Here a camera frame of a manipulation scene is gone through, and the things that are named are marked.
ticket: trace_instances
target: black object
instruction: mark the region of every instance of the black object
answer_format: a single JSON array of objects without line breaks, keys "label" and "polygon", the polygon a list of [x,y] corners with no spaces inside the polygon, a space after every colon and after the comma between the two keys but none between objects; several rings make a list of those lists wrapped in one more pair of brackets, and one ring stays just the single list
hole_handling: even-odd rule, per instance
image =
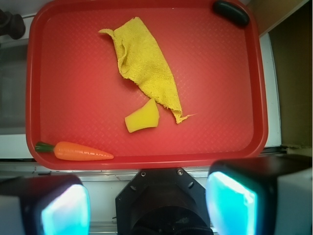
[{"label": "black object", "polygon": [[0,36],[7,34],[13,39],[19,39],[24,33],[25,24],[21,15],[0,10]]},{"label": "black object", "polygon": [[278,154],[258,158],[218,160],[210,173],[220,171],[258,195],[257,235],[274,234],[277,209],[277,178],[312,167],[312,158]]},{"label": "black object", "polygon": [[213,10],[240,26],[247,26],[250,22],[249,15],[243,9],[227,1],[216,1],[213,3]]},{"label": "black object", "polygon": [[82,182],[75,175],[18,177],[1,182],[0,195],[19,197],[25,233],[40,235],[41,211],[73,184]]},{"label": "black object", "polygon": [[141,170],[115,202],[119,235],[213,235],[205,189],[181,168]]}]

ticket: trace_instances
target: tray rim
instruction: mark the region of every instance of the tray rim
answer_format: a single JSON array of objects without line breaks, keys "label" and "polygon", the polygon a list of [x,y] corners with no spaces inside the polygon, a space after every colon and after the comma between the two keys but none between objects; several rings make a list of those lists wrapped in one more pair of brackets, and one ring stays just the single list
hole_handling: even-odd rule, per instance
[{"label": "tray rim", "polygon": [[[253,122],[255,126],[255,120],[259,120],[258,124],[262,124],[259,127],[259,130],[262,132],[259,133],[259,136],[255,136],[255,131],[253,132],[253,137],[251,142],[248,144],[246,148],[236,152],[228,152],[226,153],[202,153],[202,154],[176,154],[176,155],[152,155],[152,156],[136,156],[136,162],[132,162],[133,157],[121,157],[118,156],[118,161],[114,160],[106,160],[106,161],[87,161],[83,164],[81,162],[72,162],[72,161],[62,161],[62,164],[53,163],[49,161],[51,158],[48,154],[37,153],[34,150],[34,139],[40,135],[40,133],[36,133],[33,131],[33,127],[36,123],[40,122],[40,112],[36,115],[35,110],[39,110],[40,108],[35,107],[33,102],[36,99],[40,100],[40,92],[34,93],[34,90],[40,90],[40,88],[36,87],[39,84],[34,84],[33,76],[36,75],[36,71],[34,69],[34,65],[38,66],[38,62],[40,59],[36,58],[36,55],[41,52],[41,47],[38,46],[41,44],[40,38],[35,38],[32,35],[38,35],[38,28],[43,27],[45,24],[45,18],[49,15],[49,11],[54,7],[62,7],[64,4],[77,4],[82,2],[106,2],[109,3],[109,7],[107,9],[112,8],[119,8],[119,4],[121,2],[128,2],[127,0],[55,0],[46,4],[35,16],[31,28],[30,28],[30,35],[29,35],[29,44],[28,44],[28,54],[27,54],[27,80],[26,80],[26,142],[27,147],[34,157],[34,159],[42,164],[45,167],[57,170],[93,170],[93,169],[139,169],[139,168],[171,168],[171,167],[186,167],[186,166],[209,166],[215,160],[225,159],[225,158],[240,158],[240,157],[256,157],[259,153],[263,150],[265,143],[268,137],[268,116],[267,116],[267,105],[266,105],[266,94],[265,94],[265,81],[264,81],[264,73],[263,73],[263,66],[262,66],[262,57],[261,57],[261,49],[259,43],[259,36],[257,25],[255,19],[251,13],[251,11],[244,6],[238,0],[226,0],[227,2],[233,3],[247,12],[250,17],[250,23],[246,27],[245,34],[248,33],[252,35],[253,40],[247,41],[247,47],[252,49],[248,50],[248,57],[253,56],[255,60],[249,60],[249,68],[251,68],[251,63],[254,63],[257,70],[251,72],[254,75],[257,75],[258,79],[250,79],[251,83],[253,81],[254,86],[258,86],[259,89],[257,92],[259,93],[259,97],[257,102],[259,102],[260,107],[258,108],[261,110],[261,116],[256,117],[255,106],[252,101],[253,107]],[[213,4],[214,0],[196,0],[196,1],[177,1],[177,0],[157,0],[154,1],[156,4],[154,7],[159,8],[167,8],[167,7],[177,7],[176,4],[181,4],[180,8],[198,8],[209,6]],[[145,0],[136,0],[135,4],[138,4],[139,7],[132,7],[132,8],[143,8],[147,1]]]}]

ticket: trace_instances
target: red tray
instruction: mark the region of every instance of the red tray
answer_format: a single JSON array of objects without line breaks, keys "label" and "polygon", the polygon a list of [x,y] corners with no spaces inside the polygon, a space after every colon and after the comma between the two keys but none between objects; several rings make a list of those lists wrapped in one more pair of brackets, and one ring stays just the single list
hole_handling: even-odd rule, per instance
[{"label": "red tray", "polygon": [[[211,0],[57,0],[36,15],[27,65],[26,137],[32,156],[52,169],[126,169],[210,165],[255,157],[267,134],[257,26],[215,14]],[[128,133],[124,117],[148,98],[121,77],[112,39],[100,35],[138,16],[171,68],[184,114],[177,125],[158,105],[159,126]],[[38,141],[70,141],[115,155],[72,162],[36,153]]]}]

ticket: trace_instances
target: orange carrot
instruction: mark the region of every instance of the orange carrot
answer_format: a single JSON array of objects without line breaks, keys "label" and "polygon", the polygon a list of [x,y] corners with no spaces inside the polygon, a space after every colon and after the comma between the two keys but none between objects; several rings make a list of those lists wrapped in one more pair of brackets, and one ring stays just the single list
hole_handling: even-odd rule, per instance
[{"label": "orange carrot", "polygon": [[38,142],[35,146],[36,152],[54,152],[55,156],[69,161],[96,161],[113,159],[110,153],[70,142],[58,142],[55,146]]}]

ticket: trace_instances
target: yellow cloth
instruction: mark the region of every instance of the yellow cloth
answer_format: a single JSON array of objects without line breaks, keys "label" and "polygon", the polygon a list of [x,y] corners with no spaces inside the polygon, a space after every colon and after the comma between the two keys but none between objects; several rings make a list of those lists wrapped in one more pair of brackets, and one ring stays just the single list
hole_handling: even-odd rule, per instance
[{"label": "yellow cloth", "polygon": [[149,98],[172,110],[176,123],[182,109],[173,74],[155,38],[140,18],[135,17],[116,30],[101,29],[114,42],[120,74],[136,83]]}]

